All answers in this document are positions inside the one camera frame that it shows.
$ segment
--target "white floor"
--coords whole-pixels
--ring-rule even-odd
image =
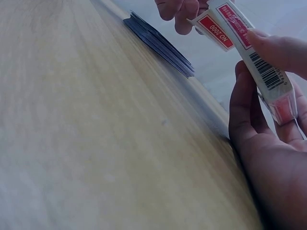
[[[235,83],[234,67],[241,59],[235,49],[225,53],[194,30],[178,35],[174,22],[160,19],[154,0],[115,0],[127,11],[135,11],[161,32],[194,65],[196,77],[217,101],[229,111],[229,99]],[[259,29],[272,35],[289,35],[307,39],[306,0],[236,0],[238,8]],[[307,94],[307,82],[296,78]],[[269,125],[270,113],[264,108]]]

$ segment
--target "finger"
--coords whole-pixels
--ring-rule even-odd
[[[155,0],[160,17],[165,21],[170,21],[179,12],[184,0]]]
[[[250,105],[250,123],[251,126],[256,130],[257,133],[266,133],[266,134],[273,134],[273,132],[270,130],[268,123],[263,115],[258,92],[257,92],[257,86],[254,82],[249,70],[247,69],[246,65],[240,64],[238,66],[240,68],[239,71],[245,72],[246,77],[249,78],[249,84],[251,85],[252,89],[252,99],[251,99],[251,105]]]
[[[197,17],[199,2],[197,0],[185,0],[180,11],[175,16],[175,29],[180,35],[187,35],[191,32],[193,25],[187,20]]]
[[[307,136],[307,99],[298,84],[295,81],[293,81],[292,84],[295,89],[296,106],[298,113],[297,123],[303,133]]]
[[[249,139],[257,135],[257,132],[250,123],[254,83],[243,61],[236,66],[236,77],[230,99],[229,136],[239,150]]]
[[[268,123],[263,115],[259,102],[256,84],[254,86],[254,92],[251,100],[250,122],[257,133],[266,133],[274,135],[272,130],[269,128]]]
[[[198,10],[197,16],[201,15],[201,14],[204,13],[206,10],[208,10],[209,5],[208,5],[207,1],[208,1],[208,0],[199,0],[200,8],[199,8],[199,10]]]
[[[307,80],[307,42],[291,37],[268,36],[254,29],[248,32],[248,40],[265,61]]]

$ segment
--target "wooden table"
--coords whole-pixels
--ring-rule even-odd
[[[227,114],[121,16],[0,1],[0,229],[260,229]]]

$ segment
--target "stack of cards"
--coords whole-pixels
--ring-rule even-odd
[[[192,64],[156,29],[150,26],[136,13],[132,12],[130,18],[124,19],[124,23],[151,49],[168,61],[184,76],[194,76]]]

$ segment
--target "fingernail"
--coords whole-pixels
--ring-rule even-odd
[[[239,73],[236,75],[236,81],[238,81],[242,77],[243,73]]]
[[[266,34],[265,32],[261,31],[261,30],[257,30],[255,28],[249,28],[248,29],[248,32],[249,33],[252,33],[254,34],[255,36],[258,36],[258,37],[268,37],[269,35]]]

